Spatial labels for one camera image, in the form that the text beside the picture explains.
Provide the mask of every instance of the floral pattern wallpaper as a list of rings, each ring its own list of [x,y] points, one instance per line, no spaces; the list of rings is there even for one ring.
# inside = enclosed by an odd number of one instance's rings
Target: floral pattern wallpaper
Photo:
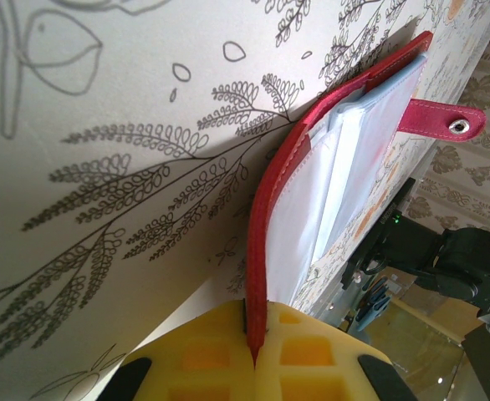
[[[155,329],[243,297],[254,191],[285,135],[424,30],[417,96],[455,102],[490,0],[0,1],[0,399],[93,399]],[[490,110],[490,69],[478,74],[467,102]],[[490,152],[490,125],[479,140]],[[396,136],[295,307],[310,309],[432,142]],[[490,188],[490,164],[442,148],[437,175]]]
[[[490,41],[459,103],[484,109],[487,128],[464,144],[438,143],[408,215],[436,231],[490,231]]]

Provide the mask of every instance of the yellow foam holder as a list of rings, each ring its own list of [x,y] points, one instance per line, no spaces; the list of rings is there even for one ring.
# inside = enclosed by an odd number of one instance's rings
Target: yellow foam holder
[[[227,302],[130,354],[100,400],[376,401],[360,355],[386,355],[281,303],[268,304],[256,366],[243,303]]]

